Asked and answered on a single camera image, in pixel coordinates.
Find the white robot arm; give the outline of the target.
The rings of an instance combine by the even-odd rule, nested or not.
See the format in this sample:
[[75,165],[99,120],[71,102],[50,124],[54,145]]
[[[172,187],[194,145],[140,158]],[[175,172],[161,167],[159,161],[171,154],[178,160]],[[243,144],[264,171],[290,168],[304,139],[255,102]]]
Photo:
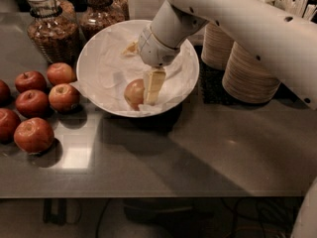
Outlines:
[[258,0],[165,0],[129,47],[145,64],[162,68],[209,22],[317,108],[317,25]]

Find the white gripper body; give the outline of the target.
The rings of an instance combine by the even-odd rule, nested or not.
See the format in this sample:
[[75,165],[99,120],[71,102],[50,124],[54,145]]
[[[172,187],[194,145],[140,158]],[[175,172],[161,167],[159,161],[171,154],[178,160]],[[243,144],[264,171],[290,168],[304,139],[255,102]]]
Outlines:
[[180,52],[180,48],[172,49],[159,41],[146,25],[138,38],[138,51],[143,63],[151,67],[163,67],[172,64]]

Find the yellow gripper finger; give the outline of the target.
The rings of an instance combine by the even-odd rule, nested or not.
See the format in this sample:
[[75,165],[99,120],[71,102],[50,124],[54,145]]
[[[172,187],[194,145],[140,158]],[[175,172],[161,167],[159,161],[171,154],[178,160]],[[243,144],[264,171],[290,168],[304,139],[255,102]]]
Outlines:
[[163,67],[151,67],[144,72],[144,103],[148,105],[155,105],[159,92],[165,81],[165,69]]
[[132,56],[132,55],[137,55],[138,53],[139,53],[139,48],[138,48],[138,42],[137,41],[129,43],[122,50],[122,55],[123,56]]

